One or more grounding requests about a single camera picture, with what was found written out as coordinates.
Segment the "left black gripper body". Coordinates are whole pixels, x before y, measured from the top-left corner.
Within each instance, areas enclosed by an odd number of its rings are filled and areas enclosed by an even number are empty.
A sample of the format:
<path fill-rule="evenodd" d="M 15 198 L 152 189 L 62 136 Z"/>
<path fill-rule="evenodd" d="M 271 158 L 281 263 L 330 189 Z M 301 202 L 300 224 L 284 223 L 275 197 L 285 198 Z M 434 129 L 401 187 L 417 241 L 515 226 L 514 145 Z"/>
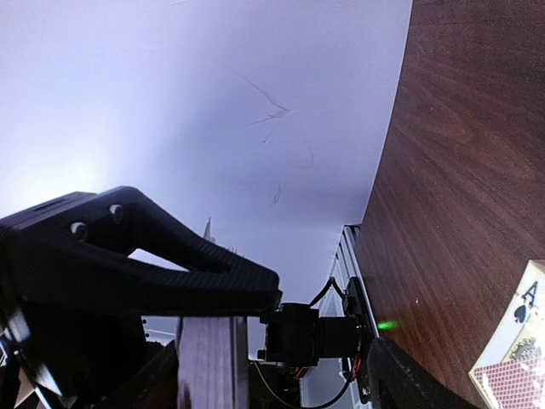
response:
<path fill-rule="evenodd" d="M 63 399 L 97 404 L 124 386 L 146 364 L 146 311 L 133 305 L 69 308 L 1 300 L 1 349 L 7 366 L 1 406 L 14 408 L 26 375 L 36 389 Z"/>

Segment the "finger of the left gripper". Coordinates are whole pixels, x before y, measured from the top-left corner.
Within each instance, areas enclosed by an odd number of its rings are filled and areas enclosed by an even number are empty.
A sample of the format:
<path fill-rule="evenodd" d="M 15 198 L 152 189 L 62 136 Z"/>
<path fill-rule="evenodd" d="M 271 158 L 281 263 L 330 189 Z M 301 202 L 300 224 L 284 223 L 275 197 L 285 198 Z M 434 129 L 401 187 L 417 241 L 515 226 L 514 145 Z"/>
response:
<path fill-rule="evenodd" d="M 260 316 L 278 275 L 216 245 L 134 187 L 75 192 L 1 220 L 20 300 L 103 314 Z"/>

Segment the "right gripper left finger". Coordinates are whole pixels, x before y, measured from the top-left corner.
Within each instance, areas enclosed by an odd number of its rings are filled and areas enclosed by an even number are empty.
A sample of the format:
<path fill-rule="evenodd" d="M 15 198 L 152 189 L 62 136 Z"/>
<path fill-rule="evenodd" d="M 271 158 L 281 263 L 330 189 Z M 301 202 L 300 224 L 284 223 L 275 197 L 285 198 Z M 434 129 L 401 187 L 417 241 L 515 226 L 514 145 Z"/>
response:
<path fill-rule="evenodd" d="M 175 342 L 171 341 L 118 391 L 105 398 L 100 408 L 176 408 L 177 370 Z"/>

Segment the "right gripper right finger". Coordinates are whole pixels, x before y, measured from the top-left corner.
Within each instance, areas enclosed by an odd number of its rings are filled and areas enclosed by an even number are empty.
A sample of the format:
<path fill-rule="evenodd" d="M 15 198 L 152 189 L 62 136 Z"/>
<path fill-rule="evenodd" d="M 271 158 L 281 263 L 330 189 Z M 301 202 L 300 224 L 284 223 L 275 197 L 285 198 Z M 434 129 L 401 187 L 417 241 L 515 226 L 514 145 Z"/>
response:
<path fill-rule="evenodd" d="M 473 408 L 387 338 L 376 338 L 367 355 L 374 408 Z"/>

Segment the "red backed card deck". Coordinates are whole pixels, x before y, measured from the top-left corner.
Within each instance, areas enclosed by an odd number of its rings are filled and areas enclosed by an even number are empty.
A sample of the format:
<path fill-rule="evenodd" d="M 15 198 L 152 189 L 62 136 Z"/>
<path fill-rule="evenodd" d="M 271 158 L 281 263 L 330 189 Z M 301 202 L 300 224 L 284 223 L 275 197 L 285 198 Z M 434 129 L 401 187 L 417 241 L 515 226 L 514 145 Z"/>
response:
<path fill-rule="evenodd" d="M 179 408 L 248 408 L 244 317 L 186 317 L 175 338 Z"/>

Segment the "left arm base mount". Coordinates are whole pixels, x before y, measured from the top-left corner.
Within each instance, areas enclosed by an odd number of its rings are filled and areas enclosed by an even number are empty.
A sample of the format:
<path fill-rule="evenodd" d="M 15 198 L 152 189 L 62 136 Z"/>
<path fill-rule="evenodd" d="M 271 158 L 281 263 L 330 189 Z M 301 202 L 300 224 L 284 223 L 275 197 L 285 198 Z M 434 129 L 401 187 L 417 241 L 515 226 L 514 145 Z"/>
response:
<path fill-rule="evenodd" d="M 334 289 L 342 300 L 341 317 L 321 317 L 314 307 L 329 289 Z M 274 312 L 260 317 L 260 322 L 266 326 L 265 348 L 257 351 L 253 364 L 276 400 L 289 408 L 294 407 L 270 386 L 261 369 L 262 363 L 279 364 L 293 370 L 295 379 L 300 380 L 320 360 L 342 358 L 352 363 L 352 368 L 344 371 L 345 384 L 334 398 L 319 407 L 333 406 L 353 381 L 360 388 L 367 389 L 362 394 L 362 401 L 370 401 L 369 376 L 364 369 L 364 361 L 376 334 L 365 306 L 364 288 L 358 278 L 350 278 L 343 291 L 331 276 L 311 302 L 283 302 Z"/>

